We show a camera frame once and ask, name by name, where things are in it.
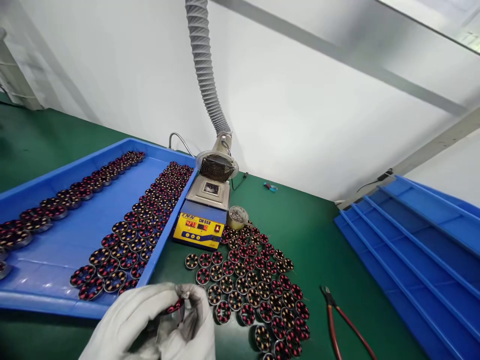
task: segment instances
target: gloved hand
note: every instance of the gloved hand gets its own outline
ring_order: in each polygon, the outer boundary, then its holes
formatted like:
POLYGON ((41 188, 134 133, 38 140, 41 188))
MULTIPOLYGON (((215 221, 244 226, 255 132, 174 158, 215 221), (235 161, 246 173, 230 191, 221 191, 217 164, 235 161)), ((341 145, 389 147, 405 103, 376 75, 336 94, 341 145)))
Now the gloved hand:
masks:
POLYGON ((214 323, 201 287, 162 283, 124 292, 98 323, 79 360, 157 360, 160 354, 162 360, 215 359, 214 323), (128 353, 147 323, 182 296, 192 309, 179 328, 128 353))

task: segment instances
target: ribbed hose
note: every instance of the ribbed hose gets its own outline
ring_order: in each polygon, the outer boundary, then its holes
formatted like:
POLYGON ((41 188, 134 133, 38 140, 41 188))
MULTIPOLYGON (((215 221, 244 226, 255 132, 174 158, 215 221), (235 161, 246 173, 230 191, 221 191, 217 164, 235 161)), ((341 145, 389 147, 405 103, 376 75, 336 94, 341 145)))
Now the ribbed hose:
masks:
POLYGON ((229 123, 220 106, 215 87, 212 54, 210 53, 209 12, 207 0, 185 0, 186 18, 190 31, 191 53, 195 63, 196 78, 200 86, 201 98, 216 135, 231 134, 229 123))

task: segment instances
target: wire cutter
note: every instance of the wire cutter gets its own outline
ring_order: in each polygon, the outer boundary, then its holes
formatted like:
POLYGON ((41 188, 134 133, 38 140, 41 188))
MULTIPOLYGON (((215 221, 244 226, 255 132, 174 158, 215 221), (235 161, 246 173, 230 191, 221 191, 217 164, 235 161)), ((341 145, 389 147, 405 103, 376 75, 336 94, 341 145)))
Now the wire cutter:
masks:
POLYGON ((334 300, 334 297, 332 294, 330 294, 330 289, 325 286, 325 290, 320 286, 320 290, 325 296, 326 304, 327 304, 327 310, 328 310, 328 327, 330 329, 330 337, 331 337, 331 343, 333 345, 333 350, 335 351, 336 358, 338 360, 342 360, 342 355, 340 354, 340 349, 339 349, 339 344, 337 342, 337 335, 335 334, 335 324, 334 324, 334 312, 332 310, 332 307, 335 308, 338 313, 341 315, 341 317, 346 321, 346 323, 351 327, 351 329, 355 332, 355 334, 358 336, 360 341, 363 343, 365 348, 367 349, 368 353, 370 354, 371 358, 373 360, 377 360, 377 357, 374 354, 374 351, 368 344, 368 342, 364 339, 362 334, 357 330, 355 325, 350 321, 350 319, 345 315, 345 313, 340 309, 340 307, 337 305, 337 303, 334 300))

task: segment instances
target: metal rod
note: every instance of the metal rod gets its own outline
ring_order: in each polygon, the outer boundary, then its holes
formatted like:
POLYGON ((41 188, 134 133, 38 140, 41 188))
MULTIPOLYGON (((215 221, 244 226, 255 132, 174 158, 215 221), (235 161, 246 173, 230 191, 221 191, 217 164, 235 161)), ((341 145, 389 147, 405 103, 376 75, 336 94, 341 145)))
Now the metal rod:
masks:
POLYGON ((195 157, 195 155, 193 155, 192 152, 190 151, 190 149, 189 149, 187 143, 185 142, 185 140, 183 139, 183 137, 181 137, 180 134, 177 133, 177 132, 172 132, 172 133, 170 134, 170 137, 168 138, 168 148, 169 148, 169 149, 172 148, 172 136, 173 136, 173 135, 177 135, 178 138, 180 139, 180 141, 183 143, 183 146, 185 146, 185 149, 188 151, 188 153, 189 153, 190 155, 192 155, 193 157, 195 157))

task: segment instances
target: stacked blue tray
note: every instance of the stacked blue tray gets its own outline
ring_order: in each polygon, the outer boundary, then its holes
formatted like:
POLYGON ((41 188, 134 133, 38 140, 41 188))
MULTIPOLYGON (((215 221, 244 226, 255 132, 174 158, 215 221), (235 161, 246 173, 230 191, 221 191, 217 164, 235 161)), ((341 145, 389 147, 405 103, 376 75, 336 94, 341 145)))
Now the stacked blue tray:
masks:
POLYGON ((432 359, 480 359, 479 216, 396 176, 335 219, 432 359))

